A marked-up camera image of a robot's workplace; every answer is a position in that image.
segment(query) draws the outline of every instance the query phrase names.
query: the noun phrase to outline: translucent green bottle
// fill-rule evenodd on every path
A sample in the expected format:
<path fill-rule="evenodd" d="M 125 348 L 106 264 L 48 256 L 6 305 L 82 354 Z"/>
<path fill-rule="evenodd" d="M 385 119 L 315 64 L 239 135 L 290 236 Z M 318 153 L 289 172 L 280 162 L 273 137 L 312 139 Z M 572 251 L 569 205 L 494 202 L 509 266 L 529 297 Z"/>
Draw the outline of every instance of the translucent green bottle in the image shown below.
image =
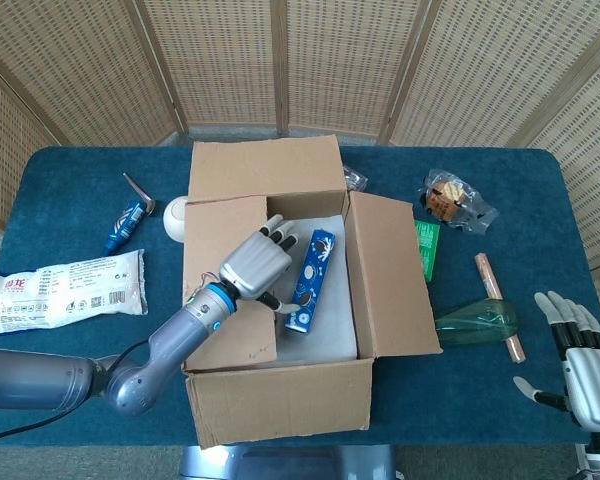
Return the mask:
<path fill-rule="evenodd" d="M 436 318 L 443 347 L 501 342 L 518 332 L 518 318 L 506 300 L 487 298 Z"/>

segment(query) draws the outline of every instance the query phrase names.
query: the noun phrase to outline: cardboard box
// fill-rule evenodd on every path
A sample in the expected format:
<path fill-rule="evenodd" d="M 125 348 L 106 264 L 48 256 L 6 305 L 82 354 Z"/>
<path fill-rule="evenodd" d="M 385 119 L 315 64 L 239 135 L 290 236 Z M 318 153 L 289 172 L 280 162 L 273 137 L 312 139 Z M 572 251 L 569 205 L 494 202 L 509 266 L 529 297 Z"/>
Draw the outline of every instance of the cardboard box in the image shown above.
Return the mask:
<path fill-rule="evenodd" d="M 189 200 L 185 290 L 199 283 L 202 272 L 217 269 L 275 213 L 288 219 L 341 213 L 358 342 L 358 360 L 264 370 L 244 367 L 275 357 L 275 332 L 272 312 L 257 302 L 239 302 L 238 312 L 207 341 L 204 351 L 184 365 L 203 448 L 366 429 L 374 359 L 442 351 L 412 207 L 348 193 L 335 136 L 196 143 Z M 236 366 L 242 369 L 226 370 Z"/>

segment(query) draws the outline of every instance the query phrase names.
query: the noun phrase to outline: green box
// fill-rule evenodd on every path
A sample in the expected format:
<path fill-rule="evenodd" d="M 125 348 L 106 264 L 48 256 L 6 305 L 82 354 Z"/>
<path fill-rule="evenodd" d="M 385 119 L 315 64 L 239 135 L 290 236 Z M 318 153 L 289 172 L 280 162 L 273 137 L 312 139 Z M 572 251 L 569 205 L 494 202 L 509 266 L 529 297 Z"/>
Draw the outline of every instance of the green box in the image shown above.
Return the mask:
<path fill-rule="evenodd" d="M 433 278 L 433 264 L 436 261 L 440 225 L 416 220 L 416 232 L 418 233 L 424 278 L 427 282 L 430 282 Z"/>

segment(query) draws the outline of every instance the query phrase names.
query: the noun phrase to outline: blue toothpaste tube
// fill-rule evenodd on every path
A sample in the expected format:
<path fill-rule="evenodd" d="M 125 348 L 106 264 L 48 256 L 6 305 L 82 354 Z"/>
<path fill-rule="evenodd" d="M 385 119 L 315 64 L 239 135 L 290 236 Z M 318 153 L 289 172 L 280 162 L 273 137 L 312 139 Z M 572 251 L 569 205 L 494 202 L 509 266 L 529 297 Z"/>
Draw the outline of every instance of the blue toothpaste tube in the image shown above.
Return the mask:
<path fill-rule="evenodd" d="M 116 223 L 107 237 L 107 243 L 104 245 L 104 256 L 108 257 L 122 245 L 127 243 L 131 233 L 136 228 L 136 225 L 142 220 L 147 205 L 138 200 L 131 200 L 118 218 Z"/>
<path fill-rule="evenodd" d="M 300 305 L 300 310 L 287 317 L 285 327 L 302 333 L 309 333 L 311 330 L 322 282 L 327 274 L 329 258 L 331 258 L 331 252 L 335 244 L 336 237 L 334 234 L 324 230 L 313 231 L 291 301 L 291 303 Z"/>

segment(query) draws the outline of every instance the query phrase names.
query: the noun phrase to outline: floor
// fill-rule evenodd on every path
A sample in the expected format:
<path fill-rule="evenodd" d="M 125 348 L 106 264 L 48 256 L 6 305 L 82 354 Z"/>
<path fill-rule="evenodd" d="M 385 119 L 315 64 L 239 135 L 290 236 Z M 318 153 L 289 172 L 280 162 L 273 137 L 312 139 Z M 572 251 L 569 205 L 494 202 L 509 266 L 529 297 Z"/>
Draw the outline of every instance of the floor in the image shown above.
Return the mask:
<path fill-rule="evenodd" d="M 292 136 L 313 135 L 297 130 Z M 164 145 L 188 145 L 193 139 L 242 141 L 275 137 L 268 128 L 205 127 L 172 135 Z M 341 144 L 372 145 L 373 140 L 339 135 Z M 175 478 L 180 447 L 0 447 L 0 478 L 59 480 Z M 573 445 L 400 447 L 398 468 L 406 479 L 511 480 L 563 479 L 577 467 Z"/>

